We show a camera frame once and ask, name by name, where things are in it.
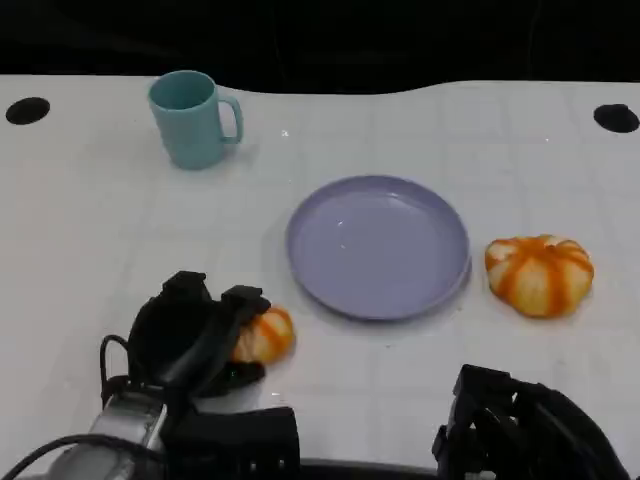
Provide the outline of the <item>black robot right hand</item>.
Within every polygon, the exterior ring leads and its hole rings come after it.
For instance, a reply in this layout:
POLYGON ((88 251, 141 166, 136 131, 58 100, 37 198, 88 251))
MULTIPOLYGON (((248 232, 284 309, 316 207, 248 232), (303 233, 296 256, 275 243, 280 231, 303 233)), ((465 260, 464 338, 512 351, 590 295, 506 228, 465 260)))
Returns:
POLYGON ((561 392, 465 364, 432 446, 440 479, 628 479, 601 428, 561 392))

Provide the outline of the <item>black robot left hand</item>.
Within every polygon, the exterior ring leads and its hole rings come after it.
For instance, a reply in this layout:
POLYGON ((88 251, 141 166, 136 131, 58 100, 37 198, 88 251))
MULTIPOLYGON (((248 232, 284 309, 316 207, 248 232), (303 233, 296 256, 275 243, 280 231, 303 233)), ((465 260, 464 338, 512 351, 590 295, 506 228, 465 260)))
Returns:
POLYGON ((172 398, 211 398, 265 376, 260 360, 234 360, 242 332, 271 303, 257 287, 236 285, 218 300, 206 275, 179 271, 140 309, 127 340, 129 378, 172 398))

